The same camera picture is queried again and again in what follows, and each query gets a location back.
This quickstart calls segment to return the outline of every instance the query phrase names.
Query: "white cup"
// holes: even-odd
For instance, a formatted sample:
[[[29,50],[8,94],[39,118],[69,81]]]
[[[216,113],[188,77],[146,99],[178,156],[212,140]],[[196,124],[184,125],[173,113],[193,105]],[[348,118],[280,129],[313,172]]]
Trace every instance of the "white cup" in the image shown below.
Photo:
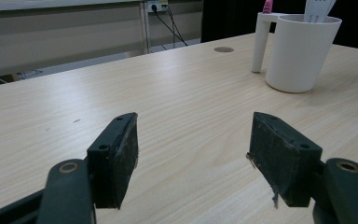
[[[304,15],[277,15],[273,49],[266,73],[267,83],[276,90],[305,92],[314,87],[342,22],[337,18],[326,17],[324,23],[309,23],[303,22],[303,17]],[[264,43],[264,46],[260,49],[260,43],[257,44],[258,28],[260,28],[259,24],[256,27],[252,68],[254,72],[259,72],[261,68],[264,42],[267,42],[265,38],[261,43],[261,45]]]

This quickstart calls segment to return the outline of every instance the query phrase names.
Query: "cup rim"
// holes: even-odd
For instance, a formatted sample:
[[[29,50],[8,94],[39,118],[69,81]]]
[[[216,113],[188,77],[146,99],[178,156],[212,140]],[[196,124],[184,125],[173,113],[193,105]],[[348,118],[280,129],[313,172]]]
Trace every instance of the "cup rim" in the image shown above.
[[[285,14],[285,15],[279,16],[278,19],[282,20],[282,21],[290,21],[290,22],[294,22],[294,23],[313,24],[313,25],[342,23],[342,19],[339,19],[336,17],[329,17],[329,16],[326,16],[325,21],[321,22],[321,23],[306,22],[306,21],[303,21],[304,14]]]

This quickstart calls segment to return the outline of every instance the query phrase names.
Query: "table surface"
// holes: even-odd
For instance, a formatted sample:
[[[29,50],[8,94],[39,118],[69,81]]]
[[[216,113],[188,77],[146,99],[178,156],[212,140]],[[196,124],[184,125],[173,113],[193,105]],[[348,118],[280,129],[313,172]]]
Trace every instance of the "table surface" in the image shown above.
[[[121,210],[99,223],[313,223],[279,209],[245,159],[255,111],[358,162],[358,49],[333,46],[312,91],[275,91],[250,72],[254,35],[237,36],[0,85],[0,207],[45,185],[115,117],[137,112],[140,155]],[[216,52],[231,47],[233,52]]]
[[[140,0],[0,0],[0,11],[44,7],[72,7],[103,3],[139,2]]]

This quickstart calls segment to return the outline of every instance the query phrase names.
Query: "power outlet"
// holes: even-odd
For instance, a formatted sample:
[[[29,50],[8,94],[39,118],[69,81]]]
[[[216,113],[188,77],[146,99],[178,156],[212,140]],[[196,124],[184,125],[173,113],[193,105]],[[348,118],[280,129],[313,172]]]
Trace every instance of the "power outlet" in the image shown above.
[[[152,6],[155,5],[157,7],[157,12],[167,11],[167,8],[164,6],[168,5],[168,0],[159,0],[159,1],[148,1],[147,2],[147,11],[153,12]]]

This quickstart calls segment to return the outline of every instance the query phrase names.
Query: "white mug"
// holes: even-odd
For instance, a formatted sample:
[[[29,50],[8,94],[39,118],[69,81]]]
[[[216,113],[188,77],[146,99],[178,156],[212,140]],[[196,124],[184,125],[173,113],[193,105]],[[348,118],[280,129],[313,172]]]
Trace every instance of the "white mug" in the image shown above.
[[[341,19],[326,17],[324,23],[303,22],[302,14],[259,13],[255,32],[253,72],[260,72],[269,27],[277,22],[266,73],[267,83],[286,92],[310,91],[336,37]]]

